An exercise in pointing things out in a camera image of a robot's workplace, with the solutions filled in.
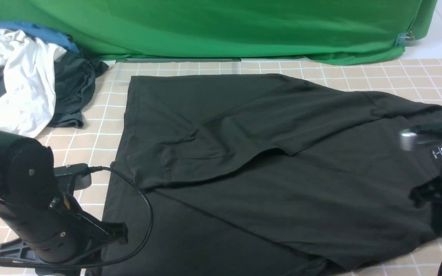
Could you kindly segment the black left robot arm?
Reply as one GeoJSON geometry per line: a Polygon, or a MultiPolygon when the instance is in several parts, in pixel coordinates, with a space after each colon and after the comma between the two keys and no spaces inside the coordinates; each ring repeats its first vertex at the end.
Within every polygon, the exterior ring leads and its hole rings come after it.
{"type": "Polygon", "coordinates": [[[102,267],[103,248],[126,245],[125,223],[102,222],[74,197],[91,186],[87,164],[55,167],[51,148],[0,131],[0,218],[18,239],[0,244],[0,264],[23,263],[39,276],[79,276],[102,267]]]}

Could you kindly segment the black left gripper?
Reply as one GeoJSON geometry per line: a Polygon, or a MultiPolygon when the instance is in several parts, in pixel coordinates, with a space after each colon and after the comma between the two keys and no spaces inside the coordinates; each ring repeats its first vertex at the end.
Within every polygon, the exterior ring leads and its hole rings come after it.
{"type": "Polygon", "coordinates": [[[75,199],[41,210],[0,200],[0,218],[18,235],[0,244],[0,262],[45,265],[35,269],[39,276],[79,276],[83,265],[100,261],[104,247],[128,243],[125,223],[102,222],[75,199]]]}

